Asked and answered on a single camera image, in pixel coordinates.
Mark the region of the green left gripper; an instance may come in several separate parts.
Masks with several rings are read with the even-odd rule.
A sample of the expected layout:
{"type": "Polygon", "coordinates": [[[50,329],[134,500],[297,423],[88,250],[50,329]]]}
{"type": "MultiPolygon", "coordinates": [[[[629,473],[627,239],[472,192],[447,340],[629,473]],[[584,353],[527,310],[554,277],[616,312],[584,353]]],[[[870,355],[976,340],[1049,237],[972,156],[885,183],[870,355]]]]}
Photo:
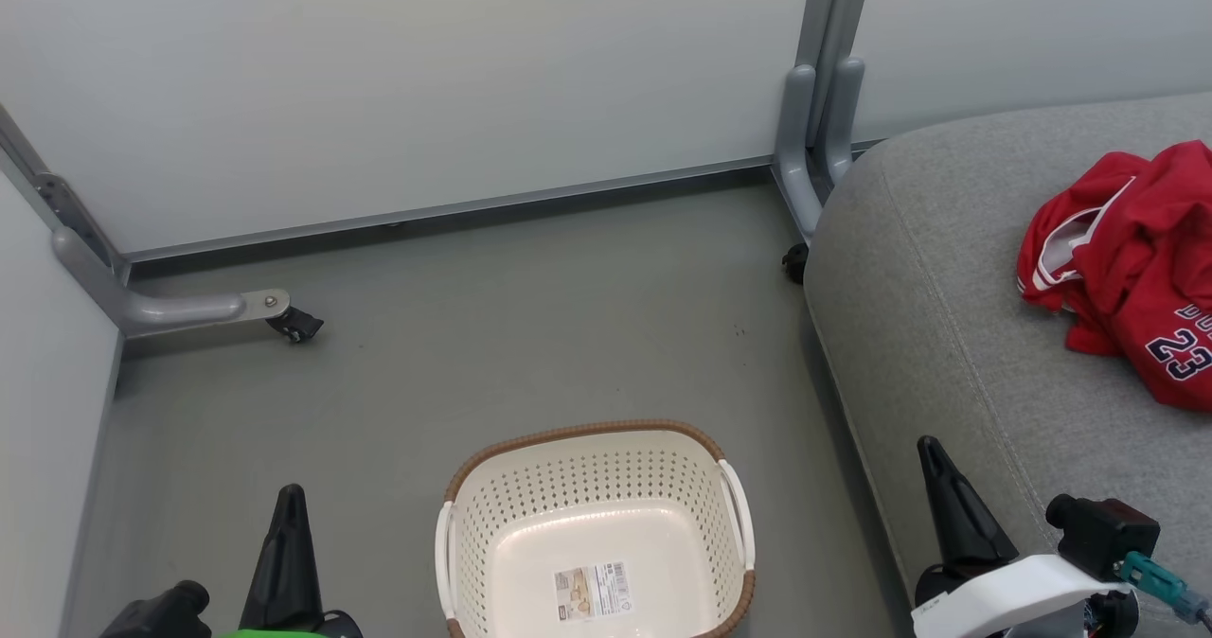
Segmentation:
{"type": "Polygon", "coordinates": [[[322,608],[305,491],[290,484],[278,492],[242,605],[239,630],[223,638],[364,638],[349,613],[322,608]]]}

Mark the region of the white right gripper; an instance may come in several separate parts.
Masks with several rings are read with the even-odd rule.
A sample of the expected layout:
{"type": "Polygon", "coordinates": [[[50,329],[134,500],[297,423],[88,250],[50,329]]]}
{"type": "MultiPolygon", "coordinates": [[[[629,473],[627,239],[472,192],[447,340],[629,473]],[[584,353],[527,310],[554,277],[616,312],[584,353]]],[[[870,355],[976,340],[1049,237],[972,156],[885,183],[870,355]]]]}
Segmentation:
{"type": "Polygon", "coordinates": [[[917,577],[915,636],[987,637],[1035,622],[1077,637],[1091,596],[1132,594],[1060,556],[1014,562],[1019,551],[934,435],[917,439],[917,458],[942,560],[917,577]]]}

